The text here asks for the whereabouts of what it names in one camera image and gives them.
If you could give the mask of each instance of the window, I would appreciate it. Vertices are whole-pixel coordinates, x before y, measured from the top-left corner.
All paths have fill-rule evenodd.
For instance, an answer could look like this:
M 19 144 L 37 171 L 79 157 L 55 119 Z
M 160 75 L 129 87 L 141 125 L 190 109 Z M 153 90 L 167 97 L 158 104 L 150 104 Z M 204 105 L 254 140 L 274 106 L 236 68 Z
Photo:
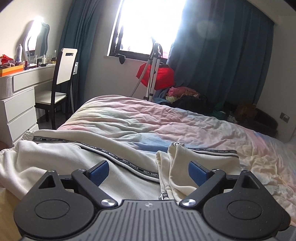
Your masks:
M 181 22 L 186 0 L 124 0 L 111 44 L 111 56 L 147 61 L 153 43 L 163 48 L 168 58 Z

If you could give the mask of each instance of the blue curtain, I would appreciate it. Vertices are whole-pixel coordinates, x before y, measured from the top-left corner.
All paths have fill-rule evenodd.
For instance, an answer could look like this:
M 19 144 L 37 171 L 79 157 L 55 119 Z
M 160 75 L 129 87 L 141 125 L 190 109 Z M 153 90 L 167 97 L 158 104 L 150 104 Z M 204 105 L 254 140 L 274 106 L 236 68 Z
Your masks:
M 176 86 L 195 89 L 213 103 L 257 103 L 269 67 L 273 27 L 245 0 L 187 0 L 167 62 L 175 71 Z
M 91 47 L 104 0 L 73 0 L 62 33 L 59 50 L 76 48 L 78 74 L 73 76 L 74 110 L 84 103 L 84 87 Z

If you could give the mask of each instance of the metal screw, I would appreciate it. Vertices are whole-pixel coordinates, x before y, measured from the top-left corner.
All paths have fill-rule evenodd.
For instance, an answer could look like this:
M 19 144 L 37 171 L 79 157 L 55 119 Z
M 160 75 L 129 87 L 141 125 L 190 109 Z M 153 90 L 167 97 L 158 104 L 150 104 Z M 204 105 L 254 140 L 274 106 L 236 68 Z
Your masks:
M 105 207 L 112 207 L 116 204 L 116 201 L 113 199 L 104 199 L 101 201 L 101 204 Z
M 182 204 L 186 207 L 192 207 L 192 206 L 196 205 L 196 201 L 193 199 L 185 199 L 182 201 Z

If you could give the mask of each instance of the dresser drawer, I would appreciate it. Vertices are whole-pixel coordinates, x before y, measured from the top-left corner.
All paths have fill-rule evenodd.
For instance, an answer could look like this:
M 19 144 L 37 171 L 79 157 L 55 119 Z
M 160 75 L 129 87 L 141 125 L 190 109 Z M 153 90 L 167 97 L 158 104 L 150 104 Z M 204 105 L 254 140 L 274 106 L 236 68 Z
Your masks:
M 24 92 L 4 103 L 7 122 L 35 105 L 34 89 Z
M 38 124 L 35 124 L 34 126 L 32 126 L 30 129 L 28 129 L 26 131 L 37 131 L 37 130 L 39 130 L 39 126 L 38 126 Z M 25 132 L 13 142 L 14 146 L 22 139 L 22 136 L 24 134 L 25 134 Z
M 11 139 L 14 142 L 23 133 L 25 133 L 30 127 L 37 123 L 36 111 L 32 107 L 25 113 L 18 116 L 15 120 L 8 124 Z
M 38 71 L 28 71 L 13 76 L 13 92 L 27 88 L 29 86 L 52 80 L 54 68 L 38 69 Z

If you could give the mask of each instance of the wall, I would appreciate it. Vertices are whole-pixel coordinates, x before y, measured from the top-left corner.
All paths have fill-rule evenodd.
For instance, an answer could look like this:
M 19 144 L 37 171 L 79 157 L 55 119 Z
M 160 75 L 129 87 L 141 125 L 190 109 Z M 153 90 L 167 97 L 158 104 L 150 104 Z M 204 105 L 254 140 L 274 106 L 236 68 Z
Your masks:
M 280 17 L 265 85 L 257 104 L 278 122 L 277 139 L 289 141 L 296 126 L 296 16 Z M 288 123 L 279 118 L 290 117 Z
M 278 139 L 288 141 L 296 126 L 296 68 L 293 68 L 296 66 L 296 24 L 293 22 L 296 13 L 283 0 L 248 1 L 276 23 L 270 68 L 258 107 L 279 123 Z M 120 0 L 105 3 L 92 48 L 85 101 L 100 95 L 128 96 L 137 83 L 135 75 L 144 62 L 127 59 L 121 65 L 118 58 L 107 56 L 119 5 Z M 146 88 L 140 84 L 134 97 L 142 99 L 145 92 Z M 288 124 L 279 118 L 281 112 L 290 116 Z
M 14 58 L 17 46 L 23 45 L 28 32 L 29 23 L 36 16 L 44 18 L 49 24 L 48 54 L 59 47 L 62 31 L 72 0 L 13 0 L 1 13 L 0 55 L 6 54 Z M 35 91 L 51 89 L 51 83 L 35 88 Z M 37 118 L 45 114 L 44 110 L 36 109 Z

